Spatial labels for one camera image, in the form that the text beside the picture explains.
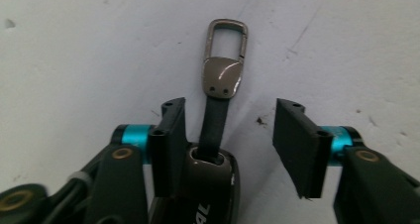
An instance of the silver carabiner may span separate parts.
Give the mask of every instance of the silver carabiner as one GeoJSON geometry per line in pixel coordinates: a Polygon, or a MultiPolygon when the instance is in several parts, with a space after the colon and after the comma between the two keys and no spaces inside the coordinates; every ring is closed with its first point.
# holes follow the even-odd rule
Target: silver carabiner
{"type": "Polygon", "coordinates": [[[203,90],[207,96],[229,99],[236,94],[242,79],[247,38],[248,28],[242,22],[217,19],[210,23],[202,73],[203,90]],[[211,56],[213,35],[216,29],[230,29],[242,34],[238,59],[211,56]]]}

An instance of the white surface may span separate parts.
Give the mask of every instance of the white surface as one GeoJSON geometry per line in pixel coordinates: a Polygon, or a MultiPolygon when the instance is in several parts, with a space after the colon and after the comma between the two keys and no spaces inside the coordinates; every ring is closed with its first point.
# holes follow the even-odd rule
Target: white surface
{"type": "Polygon", "coordinates": [[[275,98],[319,125],[357,128],[420,178],[420,0],[0,0],[0,190],[53,193],[119,124],[157,124],[186,97],[198,141],[208,24],[250,29],[223,148],[238,159],[239,223],[335,223],[339,168],[324,197],[299,200],[271,145],[275,98]],[[256,120],[261,117],[266,126],[256,120]]]}

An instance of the black strap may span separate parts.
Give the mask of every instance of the black strap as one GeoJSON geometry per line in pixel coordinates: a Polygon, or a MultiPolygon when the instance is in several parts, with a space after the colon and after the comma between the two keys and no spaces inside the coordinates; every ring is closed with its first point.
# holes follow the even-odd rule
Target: black strap
{"type": "Polygon", "coordinates": [[[207,97],[203,127],[197,155],[201,158],[217,159],[225,129],[230,99],[207,97]]]}

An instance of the gold circular joint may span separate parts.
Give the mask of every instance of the gold circular joint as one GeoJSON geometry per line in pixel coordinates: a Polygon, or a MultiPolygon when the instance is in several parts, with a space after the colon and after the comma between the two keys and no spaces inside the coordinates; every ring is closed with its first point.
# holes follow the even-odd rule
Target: gold circular joint
{"type": "Polygon", "coordinates": [[[112,153],[112,157],[116,160],[125,159],[133,154],[133,150],[129,148],[121,148],[112,153]]]}
{"type": "Polygon", "coordinates": [[[0,211],[11,211],[28,203],[34,194],[30,190],[19,190],[0,200],[0,211]]]}
{"type": "Polygon", "coordinates": [[[368,152],[368,151],[357,151],[356,152],[356,155],[360,159],[365,160],[365,161],[368,161],[368,162],[378,162],[379,161],[379,157],[375,153],[372,153],[372,152],[368,152]]]}

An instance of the carabiner clip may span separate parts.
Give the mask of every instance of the carabiner clip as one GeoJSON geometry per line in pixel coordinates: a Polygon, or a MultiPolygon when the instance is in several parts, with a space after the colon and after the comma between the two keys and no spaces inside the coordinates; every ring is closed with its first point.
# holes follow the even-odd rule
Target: carabiner clip
{"type": "Polygon", "coordinates": [[[230,19],[217,19],[210,23],[202,73],[203,90],[207,96],[229,99],[236,94],[242,79],[247,38],[248,28],[242,22],[230,19]],[[211,56],[213,35],[216,29],[230,29],[242,34],[238,59],[211,56]]]}

